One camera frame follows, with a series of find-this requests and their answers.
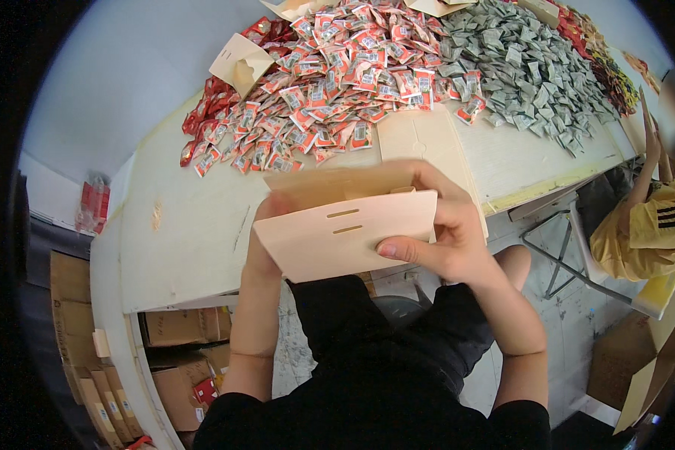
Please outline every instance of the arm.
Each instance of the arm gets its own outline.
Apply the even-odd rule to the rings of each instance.
[[[378,244],[386,258],[422,265],[442,278],[463,282],[475,293],[495,341],[505,354],[494,408],[517,400],[548,405],[547,339],[540,317],[510,283],[488,252],[479,213],[470,195],[430,164],[420,160],[386,163],[414,175],[414,185],[438,191],[434,244],[404,236]]]
[[[652,180],[652,173],[655,171],[655,166],[660,161],[662,145],[657,137],[657,133],[653,127],[653,121],[648,111],[648,105],[645,102],[645,94],[640,88],[640,100],[643,104],[643,123],[645,124],[645,164],[643,170],[640,171],[638,179],[635,181],[633,190],[628,194],[628,198],[620,206],[620,220],[618,221],[618,229],[625,236],[630,236],[630,210],[639,203],[645,203],[648,200],[648,190]]]
[[[261,203],[255,220],[287,212],[284,199],[272,194]],[[271,399],[273,355],[278,343],[280,280],[280,269],[251,230],[230,333],[229,369],[222,383],[222,393],[242,392],[263,402]]]

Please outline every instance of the black shorts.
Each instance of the black shorts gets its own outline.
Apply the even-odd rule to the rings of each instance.
[[[389,324],[356,275],[288,285],[318,363],[315,376],[321,365],[347,359],[355,348],[390,346],[391,358],[432,370],[457,396],[495,341],[466,284],[438,288],[432,307],[402,329]]]

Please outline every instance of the hand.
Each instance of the hand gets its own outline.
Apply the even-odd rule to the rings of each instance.
[[[260,206],[258,206],[253,222],[274,218],[275,216],[287,214],[290,211],[289,199],[281,193],[271,192],[268,198],[264,199],[260,203]],[[243,272],[250,272],[252,276],[260,276],[262,278],[280,278],[283,274],[265,247],[263,247],[260,239],[258,239],[258,235],[252,228],[250,229],[250,243],[247,245],[247,260],[245,261]]]
[[[384,165],[410,171],[412,184],[418,189],[438,191],[438,240],[428,244],[406,236],[387,238],[378,244],[378,254],[424,266],[451,282],[471,284],[480,280],[483,263],[489,262],[492,255],[485,246],[480,215],[470,194],[423,160],[393,160]]]
[[[645,101],[645,93],[640,87],[640,102],[643,105],[643,122],[645,124],[645,158],[657,162],[662,152],[662,143],[657,133],[657,126],[648,111],[648,103]]]

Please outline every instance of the cardboard box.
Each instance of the cardboard box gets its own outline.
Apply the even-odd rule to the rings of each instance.
[[[124,446],[122,445],[122,442],[120,442],[117,433],[115,433],[115,427],[113,427],[107,409],[105,409],[102,400],[100,400],[100,395],[95,387],[95,383],[91,378],[80,378],[79,383],[85,400],[85,408],[88,410],[88,414],[93,421],[95,429],[100,436],[105,439],[105,442],[111,449],[123,449]]]
[[[550,28],[558,28],[560,24],[560,8],[558,6],[546,0],[517,0],[517,5],[532,11],[538,20],[548,24]]]
[[[207,405],[199,402],[193,387],[210,378],[207,360],[199,354],[151,361],[155,389],[162,407],[177,431],[195,431],[205,418]]]
[[[108,412],[110,421],[112,422],[113,427],[115,427],[115,433],[117,434],[117,437],[120,438],[120,441],[124,443],[133,442],[134,439],[132,438],[130,431],[127,429],[125,420],[122,418],[122,412],[120,412],[120,408],[117,406],[115,395],[110,389],[107,375],[101,370],[93,370],[90,372],[90,375],[98,389],[100,401],[102,401],[103,406]]]
[[[637,311],[592,349],[587,394],[621,411],[614,434],[650,408],[675,368],[675,293],[662,319]]]
[[[235,33],[210,66],[210,73],[245,98],[275,60],[251,40]]]
[[[477,0],[448,0],[447,4],[438,0],[405,0],[408,8],[430,14],[435,17],[442,17],[451,12],[459,11],[468,6],[477,3]]]
[[[145,312],[150,347],[224,341],[230,338],[231,327],[226,307]]]
[[[487,242],[485,214],[468,160],[455,130],[455,121],[442,103],[435,103],[433,111],[391,114],[377,124],[380,156],[382,161],[423,159],[437,167],[450,181],[465,189],[480,214],[482,233]]]
[[[219,394],[225,373],[227,373],[227,367],[230,364],[230,344],[226,343],[222,346],[201,348],[200,354],[207,358],[210,372],[215,380],[215,389],[217,389],[217,393]]]
[[[50,254],[50,298],[55,340],[72,398],[83,404],[76,373],[78,368],[97,368],[90,304],[90,263],[62,253]]]
[[[117,373],[117,369],[113,366],[106,366],[103,367],[103,371],[105,371],[105,376],[108,378],[110,391],[115,395],[117,406],[120,409],[123,420],[125,420],[125,425],[127,425],[130,436],[135,439],[142,437],[144,434],[143,429],[140,427],[140,424],[135,417],[135,413],[132,411],[132,407],[127,401],[127,396],[122,389],[122,383],[120,382],[120,376]]]
[[[325,5],[336,5],[338,0],[285,0],[280,4],[260,0],[260,3],[267,6],[277,16],[294,22],[298,17],[304,16],[308,9],[317,11]]]
[[[438,194],[397,192],[413,176],[393,168],[336,168],[265,177],[294,211],[252,224],[262,245],[292,282],[310,282],[403,264],[375,251],[389,236],[428,242]]]

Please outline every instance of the metal chair frame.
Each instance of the metal chair frame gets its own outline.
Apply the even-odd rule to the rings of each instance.
[[[526,229],[520,235],[520,238],[522,239],[522,242],[527,247],[532,248],[534,251],[538,252],[540,255],[548,258],[550,261],[555,263],[555,270],[553,271],[552,278],[550,279],[550,284],[548,285],[548,290],[545,292],[545,298],[549,300],[552,297],[555,297],[563,289],[565,289],[570,283],[572,283],[573,281],[578,279],[581,282],[585,283],[588,287],[598,291],[599,293],[606,294],[606,295],[608,295],[612,298],[615,298],[617,300],[620,300],[621,302],[626,303],[627,305],[631,305],[632,302],[633,302],[633,299],[631,299],[630,297],[627,297],[626,295],[622,295],[619,292],[613,291],[612,289],[608,289],[607,287],[594,282],[593,280],[591,280],[590,278],[588,278],[587,276],[585,276],[583,274],[583,272],[585,271],[584,268],[578,271],[576,268],[573,268],[570,265],[567,265],[565,263],[565,261],[564,261],[565,252],[567,250],[567,245],[568,245],[568,242],[570,241],[570,236],[572,234],[572,223],[570,223],[569,220],[567,222],[567,231],[565,232],[565,238],[563,239],[562,247],[560,248],[560,256],[558,256],[557,258],[553,255],[550,255],[548,252],[546,252],[545,250],[543,250],[539,246],[536,246],[535,244],[531,243],[528,240],[528,237],[530,236],[530,234],[532,232],[534,232],[538,228],[542,227],[547,222],[552,221],[555,218],[558,218],[558,217],[563,216],[563,215],[565,215],[566,218],[567,218],[567,214],[569,214],[569,213],[570,213],[569,210],[561,210],[561,211],[555,212],[554,214],[552,214],[547,219],[538,222],[537,224],[530,227],[529,229]],[[555,284],[555,281],[557,279],[558,272],[560,271],[560,269],[565,269],[569,274],[572,275],[572,277],[553,291],[552,290],[553,285]]]

